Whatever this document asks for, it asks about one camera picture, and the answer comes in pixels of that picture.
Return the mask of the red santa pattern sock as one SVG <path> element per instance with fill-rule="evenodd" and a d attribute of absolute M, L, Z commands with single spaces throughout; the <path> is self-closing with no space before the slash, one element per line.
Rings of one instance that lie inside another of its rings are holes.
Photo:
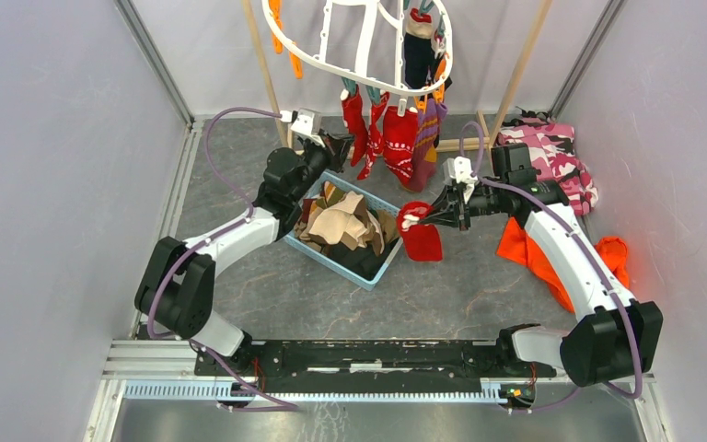
<path fill-rule="evenodd" d="M 434 225 L 421 224 L 431 205 L 425 202 L 406 203 L 399 211 L 397 227 L 408 257 L 415 262 L 440 262 L 444 258 L 442 243 Z"/>

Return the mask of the red white patterned sock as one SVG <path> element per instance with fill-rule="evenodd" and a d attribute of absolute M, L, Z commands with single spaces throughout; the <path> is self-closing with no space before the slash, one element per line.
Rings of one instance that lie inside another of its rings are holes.
<path fill-rule="evenodd" d="M 396 106 L 388 106 L 383 121 L 383 158 L 389 171 L 402 186 L 413 175 L 412 156 L 419 129 L 418 113 L 410 108 L 399 115 Z"/>

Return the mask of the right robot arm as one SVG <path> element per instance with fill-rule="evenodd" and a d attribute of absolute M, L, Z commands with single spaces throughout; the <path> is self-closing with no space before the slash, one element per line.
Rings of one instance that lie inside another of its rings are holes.
<path fill-rule="evenodd" d="M 570 331 L 521 325 L 501 331 L 494 352 L 497 368 L 517 376 L 531 363 L 560 369 L 578 387 L 604 384 L 629 399 L 641 396 L 663 325 L 655 302 L 640 302 L 614 275 L 582 231 L 561 186 L 540 181 L 524 144 L 492 151 L 493 177 L 474 170 L 466 157 L 449 159 L 444 189 L 430 205 L 405 205 L 398 228 L 432 234 L 421 246 L 438 243 L 439 226 L 466 230 L 474 216 L 506 214 L 522 227 L 548 259 L 566 290 L 577 320 Z M 616 381 L 632 378 L 632 390 Z"/>

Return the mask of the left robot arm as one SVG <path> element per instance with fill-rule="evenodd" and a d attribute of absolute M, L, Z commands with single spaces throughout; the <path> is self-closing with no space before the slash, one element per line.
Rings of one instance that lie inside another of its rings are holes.
<path fill-rule="evenodd" d="M 302 153 L 288 147 L 271 152 L 257 198 L 243 214 L 199 237 L 158 241 L 134 298 L 147 316 L 150 338 L 178 338 L 212 350 L 230 375 L 250 368 L 252 351 L 243 344 L 248 335 L 214 312 L 215 280 L 293 229 L 304 196 L 325 171 L 342 171 L 354 137 L 321 131 L 301 142 Z"/>

